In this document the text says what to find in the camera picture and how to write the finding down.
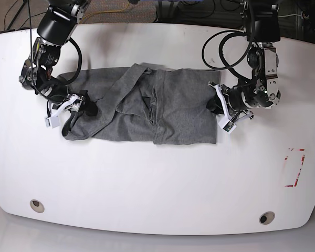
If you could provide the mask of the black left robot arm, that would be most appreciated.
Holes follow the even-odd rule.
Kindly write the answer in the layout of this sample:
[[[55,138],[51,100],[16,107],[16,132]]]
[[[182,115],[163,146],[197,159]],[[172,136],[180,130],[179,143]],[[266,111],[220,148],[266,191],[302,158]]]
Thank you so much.
[[[223,100],[214,95],[207,103],[207,109],[214,114],[224,114],[223,106],[232,117],[246,113],[252,108],[271,109],[280,101],[277,68],[278,55],[274,46],[280,41],[278,23],[279,1],[241,1],[244,31],[226,30],[220,41],[218,55],[223,63],[221,70],[228,70],[237,77],[238,83],[229,88],[221,86]],[[242,59],[246,59],[252,69],[251,77],[245,77],[235,70],[241,59],[229,64],[225,59],[223,47],[235,37],[244,37],[248,41]]]

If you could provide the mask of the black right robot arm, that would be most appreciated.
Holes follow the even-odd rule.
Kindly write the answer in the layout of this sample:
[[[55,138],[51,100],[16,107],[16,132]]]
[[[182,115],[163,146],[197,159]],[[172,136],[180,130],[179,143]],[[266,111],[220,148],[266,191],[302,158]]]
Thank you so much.
[[[31,45],[19,82],[26,90],[32,90],[47,100],[47,106],[63,108],[72,113],[83,112],[90,117],[98,113],[98,107],[90,100],[88,92],[69,90],[80,74],[82,52],[71,35],[83,18],[90,1],[49,1],[48,9],[38,28],[38,37]],[[78,53],[78,66],[70,79],[53,77],[53,67],[58,63],[63,45],[71,43]]]

